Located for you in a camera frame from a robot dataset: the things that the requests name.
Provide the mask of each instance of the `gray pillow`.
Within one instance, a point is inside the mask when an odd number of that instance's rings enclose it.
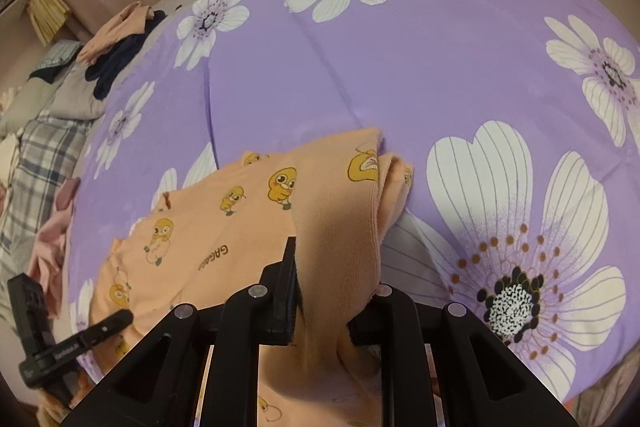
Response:
[[[51,116],[67,120],[95,120],[104,114],[107,100],[95,99],[97,80],[87,82],[84,79],[86,68],[86,64],[72,66],[49,107]]]
[[[11,133],[17,134],[22,127],[40,114],[40,111],[53,98],[65,77],[67,69],[65,68],[65,71],[62,71],[52,84],[47,84],[37,76],[27,80],[20,92],[15,96],[9,109],[2,115],[0,138],[5,138]]]

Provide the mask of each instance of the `plaid shirt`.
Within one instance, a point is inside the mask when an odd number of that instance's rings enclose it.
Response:
[[[29,267],[35,235],[51,215],[57,188],[74,171],[90,126],[44,111],[24,128],[0,220],[0,316],[10,325],[14,320],[6,282]]]

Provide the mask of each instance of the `bed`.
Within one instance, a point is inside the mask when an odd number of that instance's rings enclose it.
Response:
[[[464,303],[563,401],[633,348],[640,48],[597,0],[166,3],[85,149],[72,329],[162,192],[244,150],[376,126],[416,168],[385,282]]]

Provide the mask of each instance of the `cartoon duck print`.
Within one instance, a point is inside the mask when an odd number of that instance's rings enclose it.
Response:
[[[233,216],[233,206],[238,203],[242,198],[245,198],[244,188],[234,187],[222,198],[220,203],[220,210],[222,210],[227,216]]]
[[[404,183],[411,186],[411,183],[414,181],[414,173],[411,169],[405,167],[404,168]]]
[[[171,246],[172,233],[174,233],[174,222],[171,219],[162,217],[154,223],[154,233],[151,236],[151,241],[144,247],[148,263],[160,266],[162,257],[166,255]]]
[[[129,344],[126,343],[125,339],[120,336],[116,342],[115,352],[116,356],[119,359],[124,358],[124,356],[130,351]]]
[[[120,266],[116,268],[116,275],[113,276],[113,284],[109,288],[109,296],[113,302],[115,302],[121,308],[128,309],[130,306],[129,301],[129,278],[127,274],[120,269]]]
[[[258,396],[258,407],[264,413],[264,419],[267,420],[267,422],[277,422],[282,418],[282,411],[280,408],[274,405],[269,405],[261,396]]]
[[[258,154],[257,152],[252,152],[249,156],[244,159],[242,165],[245,167],[247,165],[251,165],[252,163],[259,162],[260,160],[266,160],[269,157],[268,154]]]
[[[347,175],[352,182],[364,180],[378,181],[378,156],[373,149],[361,151],[349,162]]]
[[[298,172],[293,167],[280,169],[269,179],[268,198],[282,205],[283,210],[289,210],[291,203],[289,196],[296,185],[296,175]]]

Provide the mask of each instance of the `yellow pleated object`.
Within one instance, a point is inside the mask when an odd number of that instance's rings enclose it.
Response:
[[[71,16],[63,0],[30,0],[27,13],[43,46],[49,44]]]

